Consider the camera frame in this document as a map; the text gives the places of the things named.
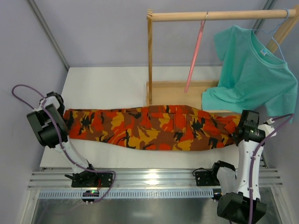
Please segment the orange camouflage trousers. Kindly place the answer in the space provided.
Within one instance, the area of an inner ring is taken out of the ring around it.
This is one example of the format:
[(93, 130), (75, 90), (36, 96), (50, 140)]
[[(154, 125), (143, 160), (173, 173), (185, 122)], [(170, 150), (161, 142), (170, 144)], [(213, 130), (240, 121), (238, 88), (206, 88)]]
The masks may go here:
[(206, 151), (233, 145), (240, 118), (186, 105), (64, 112), (71, 139), (154, 151)]

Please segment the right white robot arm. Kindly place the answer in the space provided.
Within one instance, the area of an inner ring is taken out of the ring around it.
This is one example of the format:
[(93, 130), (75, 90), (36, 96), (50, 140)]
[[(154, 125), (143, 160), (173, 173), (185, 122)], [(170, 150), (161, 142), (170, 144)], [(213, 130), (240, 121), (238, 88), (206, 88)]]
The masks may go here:
[(231, 223), (255, 224), (267, 211), (267, 205), (261, 202), (258, 183), (266, 133), (258, 127), (259, 113), (244, 110), (233, 133), (239, 153), (238, 168), (221, 161), (214, 164), (222, 191), (217, 215)]

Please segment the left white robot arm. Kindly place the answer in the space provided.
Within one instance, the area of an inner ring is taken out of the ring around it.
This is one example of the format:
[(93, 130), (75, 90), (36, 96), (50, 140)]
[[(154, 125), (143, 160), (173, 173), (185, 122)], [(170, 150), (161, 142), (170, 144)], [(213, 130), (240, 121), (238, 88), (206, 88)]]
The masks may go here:
[(72, 180), (71, 186), (95, 187), (98, 175), (92, 164), (71, 143), (69, 130), (63, 119), (64, 109), (62, 97), (50, 92), (42, 97), (39, 107), (29, 113), (27, 119), (39, 143), (57, 151), (72, 168), (72, 175), (65, 175)]

